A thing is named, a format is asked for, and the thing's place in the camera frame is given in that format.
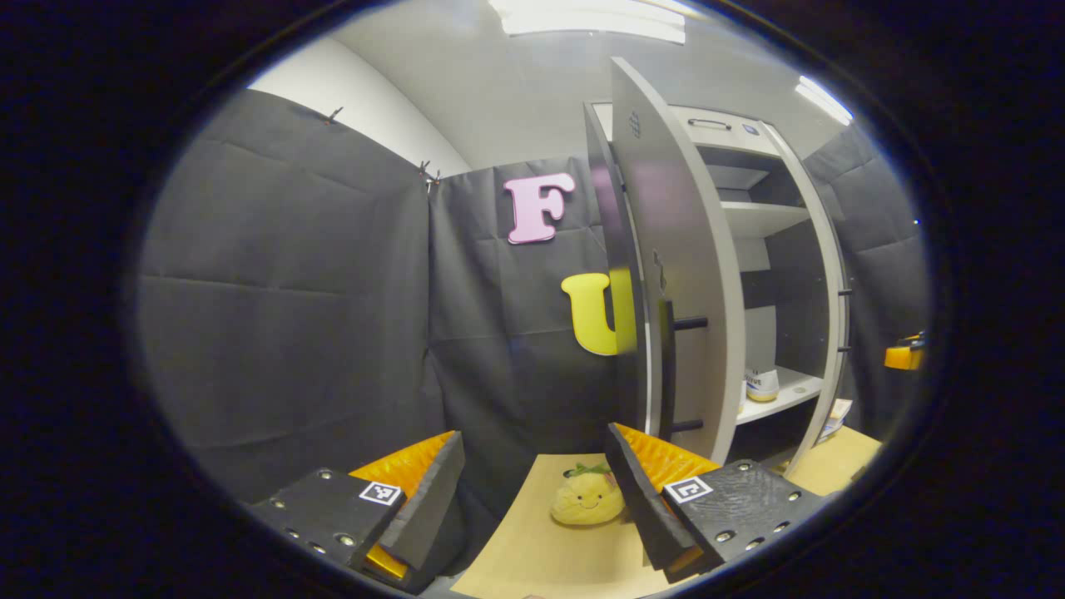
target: shelf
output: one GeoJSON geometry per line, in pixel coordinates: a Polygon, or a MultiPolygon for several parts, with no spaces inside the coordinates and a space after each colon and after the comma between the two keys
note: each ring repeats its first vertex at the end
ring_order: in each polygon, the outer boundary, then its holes
{"type": "Polygon", "coordinates": [[[809,218],[805,208],[775,204],[722,201],[721,208],[733,237],[739,239],[767,238],[809,218]]]}
{"type": "Polygon", "coordinates": [[[741,387],[743,389],[743,410],[736,418],[736,424],[753,422],[797,406],[821,392],[821,379],[816,376],[776,367],[776,377],[781,383],[781,392],[771,402],[752,402],[747,398],[747,385],[741,387]]]}

